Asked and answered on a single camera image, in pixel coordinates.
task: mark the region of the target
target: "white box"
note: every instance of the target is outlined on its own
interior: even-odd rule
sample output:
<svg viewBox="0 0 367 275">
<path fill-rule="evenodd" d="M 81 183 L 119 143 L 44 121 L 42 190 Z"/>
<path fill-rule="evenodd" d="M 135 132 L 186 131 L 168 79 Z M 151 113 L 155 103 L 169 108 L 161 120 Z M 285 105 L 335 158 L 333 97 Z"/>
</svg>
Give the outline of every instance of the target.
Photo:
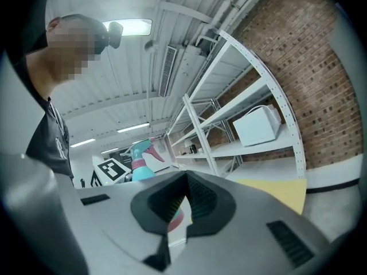
<svg viewBox="0 0 367 275">
<path fill-rule="evenodd" d="M 242 146 L 275 140 L 280 127 L 280 116 L 272 106 L 260 107 L 233 122 Z"/>
</svg>

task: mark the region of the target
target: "pink spray trigger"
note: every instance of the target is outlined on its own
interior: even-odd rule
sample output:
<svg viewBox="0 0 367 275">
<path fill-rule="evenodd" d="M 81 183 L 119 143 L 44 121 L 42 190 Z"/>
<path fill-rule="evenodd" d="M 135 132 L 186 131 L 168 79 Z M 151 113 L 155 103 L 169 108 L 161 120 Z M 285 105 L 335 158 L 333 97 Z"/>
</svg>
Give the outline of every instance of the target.
<svg viewBox="0 0 367 275">
<path fill-rule="evenodd" d="M 150 146 L 148 149 L 146 149 L 146 150 L 144 151 L 144 153 L 150 154 L 150 155 L 152 155 L 153 157 L 155 157 L 157 160 L 159 160 L 159 161 L 161 161 L 161 162 L 164 162 L 164 160 L 162 159 L 162 157 L 158 155 L 158 153 L 157 153 L 157 151 L 155 150 L 155 148 L 154 148 L 153 144 L 151 144 L 151 146 Z"/>
</svg>

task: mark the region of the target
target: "ear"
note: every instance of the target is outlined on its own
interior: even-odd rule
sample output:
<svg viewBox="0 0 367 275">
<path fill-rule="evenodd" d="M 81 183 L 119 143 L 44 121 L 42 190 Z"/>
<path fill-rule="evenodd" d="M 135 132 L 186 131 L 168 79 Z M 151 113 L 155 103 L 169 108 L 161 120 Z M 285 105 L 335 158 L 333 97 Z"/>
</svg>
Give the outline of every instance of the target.
<svg viewBox="0 0 367 275">
<path fill-rule="evenodd" d="M 61 22 L 61 17 L 56 17 L 53 20 L 51 20 L 50 23 L 47 26 L 47 31 L 51 32 L 55 28 L 59 28 L 60 27 L 60 22 Z"/>
</svg>

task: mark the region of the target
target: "yellow paper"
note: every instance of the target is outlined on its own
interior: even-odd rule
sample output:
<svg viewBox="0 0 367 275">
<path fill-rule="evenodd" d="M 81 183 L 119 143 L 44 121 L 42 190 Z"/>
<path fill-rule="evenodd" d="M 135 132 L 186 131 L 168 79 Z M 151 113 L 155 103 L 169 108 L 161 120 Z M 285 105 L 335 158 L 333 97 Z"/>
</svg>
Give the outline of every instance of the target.
<svg viewBox="0 0 367 275">
<path fill-rule="evenodd" d="M 265 191 L 298 214 L 302 214 L 304 200 L 306 198 L 306 178 L 281 181 L 238 179 L 236 182 Z"/>
</svg>

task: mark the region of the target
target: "person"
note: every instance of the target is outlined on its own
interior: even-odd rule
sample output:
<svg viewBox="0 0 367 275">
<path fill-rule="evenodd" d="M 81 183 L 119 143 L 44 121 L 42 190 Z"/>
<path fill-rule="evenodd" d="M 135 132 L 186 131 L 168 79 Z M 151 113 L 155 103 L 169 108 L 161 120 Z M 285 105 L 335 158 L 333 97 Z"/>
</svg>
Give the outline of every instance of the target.
<svg viewBox="0 0 367 275">
<path fill-rule="evenodd" d="M 14 64 L 21 81 L 45 111 L 26 154 L 42 161 L 53 172 L 70 177 L 71 181 L 69 131 L 50 96 L 59 85 L 81 73 L 88 61 L 106 46 L 119 46 L 122 26 L 120 33 L 110 30 L 100 21 L 81 14 L 55 18 L 46 28 L 44 48 L 26 54 Z"/>
</svg>

